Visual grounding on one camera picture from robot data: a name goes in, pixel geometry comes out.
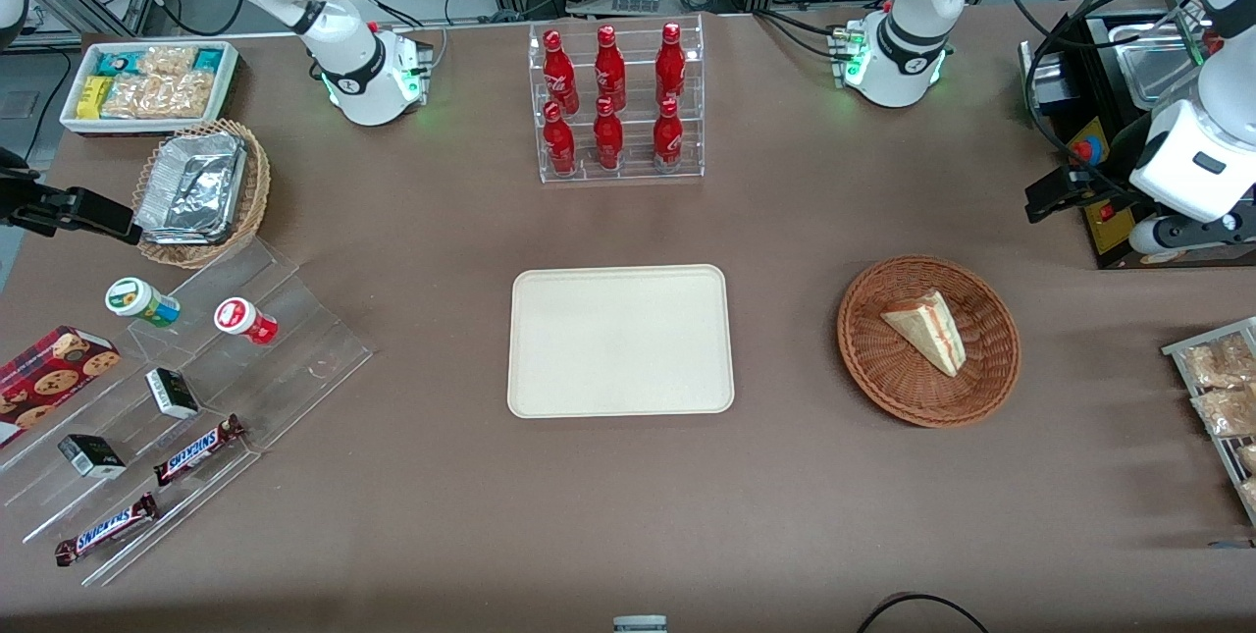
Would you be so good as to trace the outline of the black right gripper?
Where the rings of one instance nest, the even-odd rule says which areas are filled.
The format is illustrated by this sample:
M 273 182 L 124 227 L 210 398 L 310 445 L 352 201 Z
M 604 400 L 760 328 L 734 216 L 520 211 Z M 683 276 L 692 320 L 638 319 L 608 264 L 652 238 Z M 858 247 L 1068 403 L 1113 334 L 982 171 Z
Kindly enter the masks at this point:
M 1 225 L 31 234 L 57 234 L 58 225 L 68 231 L 89 231 L 104 237 L 138 245 L 143 227 L 134 224 L 133 211 L 113 198 L 85 187 L 68 187 L 46 203 L 57 190 L 41 185 L 39 175 L 23 156 L 1 149 Z

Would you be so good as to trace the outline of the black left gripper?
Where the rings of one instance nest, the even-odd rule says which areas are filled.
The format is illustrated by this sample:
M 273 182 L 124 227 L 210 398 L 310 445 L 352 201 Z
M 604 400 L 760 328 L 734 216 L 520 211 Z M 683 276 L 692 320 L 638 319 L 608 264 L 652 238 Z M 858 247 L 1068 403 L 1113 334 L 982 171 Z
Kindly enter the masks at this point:
M 1089 208 L 1095 203 L 1109 203 L 1114 211 L 1145 205 L 1153 207 L 1148 196 L 1129 182 L 1147 144 L 1152 118 L 1152 113 L 1143 113 L 1120 132 L 1107 137 L 1098 118 L 1076 132 L 1073 151 L 1084 156 L 1090 165 L 1089 171 L 1063 165 L 1046 175 L 1046 182 L 1032 182 L 1025 187 L 1024 216 L 1027 222 L 1040 224 L 1051 214 L 1074 205 Z

